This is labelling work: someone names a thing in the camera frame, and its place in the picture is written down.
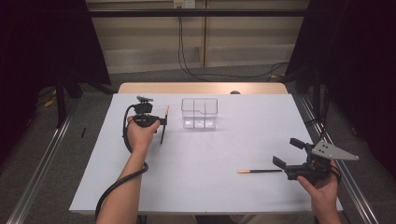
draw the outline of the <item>person's hand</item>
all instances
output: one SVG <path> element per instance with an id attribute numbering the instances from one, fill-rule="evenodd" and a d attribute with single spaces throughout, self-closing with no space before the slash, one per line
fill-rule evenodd
<path id="1" fill-rule="evenodd" d="M 338 182 L 335 174 L 319 180 L 315 186 L 303 176 L 298 176 L 297 180 L 311 196 L 312 211 L 319 223 L 341 223 L 336 208 Z"/>
<path id="2" fill-rule="evenodd" d="M 127 119 L 127 136 L 129 144 L 134 151 L 141 150 L 142 148 L 147 150 L 152 141 L 153 134 L 160 127 L 160 121 L 156 120 L 151 126 L 142 128 L 134 122 L 133 118 L 134 117 L 129 117 Z"/>

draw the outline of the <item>gray floor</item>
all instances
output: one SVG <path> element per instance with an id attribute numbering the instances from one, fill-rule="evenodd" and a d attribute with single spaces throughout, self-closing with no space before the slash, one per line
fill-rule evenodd
<path id="1" fill-rule="evenodd" d="M 194 74 L 232 74 L 251 76 L 266 73 L 271 66 L 253 65 L 217 68 L 194 68 Z M 274 74 L 284 73 L 282 67 Z M 264 82 L 268 76 L 261 77 L 222 77 L 199 76 L 208 81 L 252 81 Z M 168 81 L 202 81 L 180 70 L 157 72 L 142 72 L 135 74 L 112 75 L 113 85 L 110 88 L 117 90 L 121 83 L 126 81 L 168 82 Z M 33 203 L 31 204 L 24 223 L 93 223 L 93 217 L 68 212 L 73 200 L 78 182 L 83 175 L 85 166 L 91 156 L 97 135 L 100 132 L 106 111 L 111 102 L 111 95 L 105 95 L 86 84 L 81 84 L 84 90 L 82 98 L 75 100 L 66 97 L 67 107 L 75 113 L 53 157 L 49 170 Z M 300 102 L 299 95 L 295 94 L 294 83 L 287 85 L 288 91 L 294 93 L 297 106 L 301 109 L 304 120 L 309 120 Z M 48 96 L 39 99 L 46 101 Z M 0 176 L 0 223 L 6 223 L 18 199 L 23 194 L 29 180 L 35 173 L 35 168 L 45 154 L 51 137 L 55 132 L 57 122 L 56 105 L 50 107 L 39 106 L 30 126 L 27 128 L 20 142 L 15 146 L 12 155 L 5 164 Z M 313 141 L 318 140 L 318 134 L 313 126 L 307 127 Z M 345 150 L 359 155 L 358 162 L 347 162 L 347 167 L 355 181 L 373 208 L 379 223 L 394 223 L 396 221 L 396 181 L 373 158 L 370 149 L 363 139 L 355 136 L 347 118 L 344 117 L 337 104 L 331 100 L 327 117 L 326 129 L 334 143 Z M 347 194 L 344 184 L 340 186 L 340 200 L 345 208 L 343 222 L 363 223 L 359 211 Z M 231 223 L 227 217 L 198 217 L 201 223 Z M 312 223 L 311 215 L 289 215 L 290 223 Z"/>

